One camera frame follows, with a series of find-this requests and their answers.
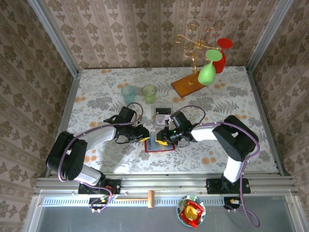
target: patterned wallpaper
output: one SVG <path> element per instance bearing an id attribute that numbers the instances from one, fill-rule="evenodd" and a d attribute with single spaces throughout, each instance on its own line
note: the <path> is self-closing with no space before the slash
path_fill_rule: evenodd
<path id="1" fill-rule="evenodd" d="M 309 218 L 309 1 L 294 0 L 254 70 L 286 171 Z"/>
<path id="2" fill-rule="evenodd" d="M 0 1 L 0 231 L 21 231 L 72 77 L 27 1 Z"/>
<path id="3" fill-rule="evenodd" d="M 198 31 L 228 37 L 227 65 L 245 66 L 279 0 L 40 0 L 79 69 L 190 66 Z"/>

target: metal frame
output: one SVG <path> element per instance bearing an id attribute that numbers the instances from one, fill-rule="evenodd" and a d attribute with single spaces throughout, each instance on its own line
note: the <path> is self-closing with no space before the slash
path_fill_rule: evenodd
<path id="1" fill-rule="evenodd" d="M 266 51 L 267 46 L 269 45 L 270 41 L 272 40 L 273 36 L 275 35 L 279 25 L 281 24 L 285 14 L 289 10 L 290 6 L 292 5 L 293 0 L 281 0 L 272 15 L 265 31 L 257 44 L 250 60 L 248 62 L 247 68 L 249 71 L 253 72 L 256 65 L 258 64 L 259 60 L 261 59 L 262 55 Z"/>
<path id="2" fill-rule="evenodd" d="M 62 118 L 61 118 L 61 122 L 60 122 L 60 125 L 59 125 L 59 128 L 58 128 L 56 138 L 58 137 L 58 135 L 61 132 L 65 131 L 68 128 L 72 109 L 73 109 L 73 105 L 74 105 L 74 100 L 75 100 L 75 97 L 76 97 L 76 93 L 77 93 L 77 90 L 78 90 L 78 87 L 79 87 L 79 82 L 81 80 L 82 74 L 83 74 L 83 71 L 78 72 L 76 78 L 73 79 L 71 89 L 70 89 L 70 92 L 69 92 L 69 96 L 68 96 L 68 99 L 67 99 L 67 103 L 66 103 L 66 106 L 65 106 L 64 111 L 63 111 L 63 115 L 62 115 Z M 49 177 L 50 174 L 51 174 L 51 169 L 48 168 L 47 171 L 46 171 L 45 177 Z"/>
<path id="3" fill-rule="evenodd" d="M 237 194 L 208 195 L 205 180 L 208 178 L 220 178 L 220 173 L 215 174 L 106 174 L 110 179 L 121 179 L 121 191 L 118 197 L 147 197 L 149 189 L 154 190 L 155 198 L 181 197 L 186 194 L 194 194 L 202 199 L 213 197 L 237 196 Z M 297 232 L 308 231 L 306 217 L 302 209 L 297 188 L 291 176 L 280 176 L 278 174 L 246 173 L 249 179 L 251 194 L 245 197 L 255 196 L 285 196 L 289 204 L 289 212 Z M 69 200 L 89 200 L 89 195 L 78 195 L 79 183 L 75 181 L 60 182 L 57 175 L 50 178 L 39 178 L 34 191 L 30 210 L 27 215 L 24 231 L 35 232 L 40 220 L 44 199 L 66 197 Z M 81 201 L 75 206 L 85 206 Z"/>
<path id="4" fill-rule="evenodd" d="M 271 149 L 273 158 L 276 161 L 277 168 L 278 168 L 280 175 L 285 175 L 283 166 L 282 166 L 281 161 L 280 161 L 279 154 L 278 154 L 277 149 L 276 149 L 274 138 L 271 134 L 271 130 L 270 130 L 270 127 L 269 127 L 269 124 L 268 124 L 268 121 L 267 121 L 267 117 L 266 117 L 266 114 L 265 114 L 265 111 L 264 111 L 264 108 L 263 108 L 263 104 L 262 104 L 262 101 L 260 99 L 256 84 L 255 84 L 255 81 L 253 79 L 251 71 L 248 70 L 247 68 L 246 68 L 246 71 L 247 71 L 248 79 L 249 79 L 251 89 L 252 89 L 252 92 L 253 92 L 253 95 L 254 95 L 254 98 L 255 98 L 255 102 L 256 102 L 257 108 L 259 110 L 263 126 L 265 128 L 265 133 L 266 133 L 266 136 L 267 136 L 267 139 L 268 139 L 268 142 L 269 142 L 269 148 Z"/>
<path id="5" fill-rule="evenodd" d="M 51 38 L 53 44 L 55 45 L 57 51 L 61 55 L 63 61 L 67 65 L 69 71 L 71 72 L 72 76 L 75 78 L 78 73 L 78 68 L 75 65 L 73 59 L 70 57 L 70 53 L 66 49 L 65 45 L 63 44 L 59 34 L 57 33 L 55 27 L 51 23 L 51 20 L 48 16 L 48 13 L 42 6 L 39 0 L 29 0 L 30 5 L 32 6 L 34 12 L 37 14 L 40 22 L 42 23 L 44 29 L 46 30 L 47 34 Z"/>

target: wooden handle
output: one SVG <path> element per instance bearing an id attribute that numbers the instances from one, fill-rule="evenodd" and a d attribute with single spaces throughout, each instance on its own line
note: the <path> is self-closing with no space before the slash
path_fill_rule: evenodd
<path id="1" fill-rule="evenodd" d="M 136 201 L 147 201 L 147 198 L 116 198 L 115 201 L 116 202 L 136 202 Z"/>
<path id="2" fill-rule="evenodd" d="M 153 209 L 155 207 L 155 191 L 148 190 L 148 208 Z"/>

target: floral tablecloth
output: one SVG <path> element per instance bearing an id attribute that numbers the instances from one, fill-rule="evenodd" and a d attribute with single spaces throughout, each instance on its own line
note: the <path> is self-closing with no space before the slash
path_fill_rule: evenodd
<path id="1" fill-rule="evenodd" d="M 207 112 L 205 123 L 236 115 L 257 134 L 261 145 L 259 155 L 248 164 L 247 171 L 277 172 L 244 67 L 225 67 L 211 86 L 180 99 L 171 82 L 191 73 L 191 68 L 83 70 L 68 131 L 84 131 L 118 114 L 126 105 L 120 93 L 124 85 L 135 87 L 135 100 L 144 108 L 143 125 L 149 131 L 159 130 L 154 121 L 154 105 L 146 104 L 141 93 L 144 85 L 152 84 L 157 88 L 156 102 L 173 103 L 174 112 L 188 104 L 201 106 Z M 140 113 L 138 106 L 134 109 Z M 203 115 L 198 109 L 183 112 L 192 123 Z M 110 173 L 211 173 L 222 172 L 226 161 L 227 154 L 218 141 L 191 143 L 175 151 L 158 153 L 145 153 L 144 143 L 118 145 L 108 141 L 89 150 L 84 163 Z"/>

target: wooden base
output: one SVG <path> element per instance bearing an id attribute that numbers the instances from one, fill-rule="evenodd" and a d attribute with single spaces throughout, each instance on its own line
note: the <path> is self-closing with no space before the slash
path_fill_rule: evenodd
<path id="1" fill-rule="evenodd" d="M 191 93 L 194 93 L 204 87 L 200 82 L 198 82 L 197 78 L 199 75 L 199 71 L 196 74 L 188 75 L 178 81 L 173 82 L 171 85 L 176 90 L 178 95 L 183 98 L 188 96 Z"/>

